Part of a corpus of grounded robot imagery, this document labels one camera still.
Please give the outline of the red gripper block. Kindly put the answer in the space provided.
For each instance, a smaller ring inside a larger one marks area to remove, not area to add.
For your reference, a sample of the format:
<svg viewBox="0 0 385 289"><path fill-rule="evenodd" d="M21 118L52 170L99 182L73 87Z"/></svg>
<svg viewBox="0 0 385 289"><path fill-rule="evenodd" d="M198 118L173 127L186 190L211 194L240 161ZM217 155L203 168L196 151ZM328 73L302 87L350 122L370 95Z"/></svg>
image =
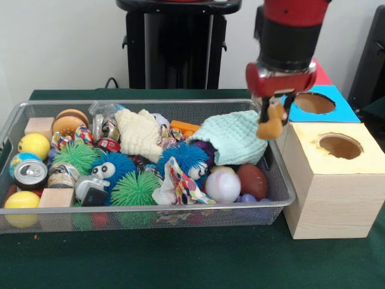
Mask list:
<svg viewBox="0 0 385 289"><path fill-rule="evenodd" d="M260 62L248 63L245 70L248 90L256 97L261 98L259 123L269 121L268 108L270 100L275 95L285 95L283 104L285 116L282 122L288 122L291 106L298 92L311 89L316 81L316 63L312 61L309 67L302 72L278 72L269 70Z"/></svg>

